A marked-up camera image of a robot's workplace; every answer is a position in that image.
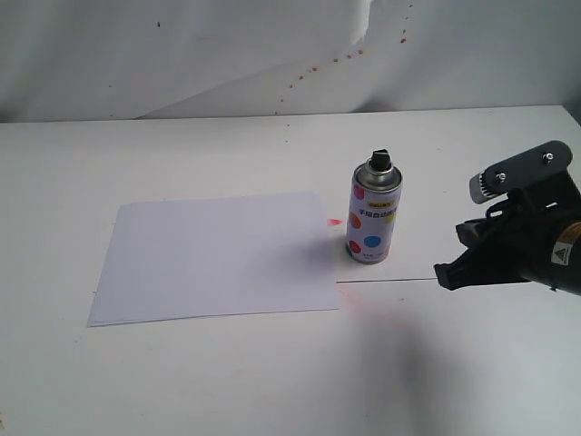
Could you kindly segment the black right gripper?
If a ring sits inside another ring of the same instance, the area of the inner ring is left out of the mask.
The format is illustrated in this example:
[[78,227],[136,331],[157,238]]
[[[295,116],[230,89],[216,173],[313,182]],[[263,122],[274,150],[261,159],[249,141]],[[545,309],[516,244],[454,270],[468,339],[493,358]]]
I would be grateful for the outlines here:
[[580,192],[568,174],[509,192],[456,233],[468,249],[434,265],[439,285],[450,291],[538,282],[580,294]]

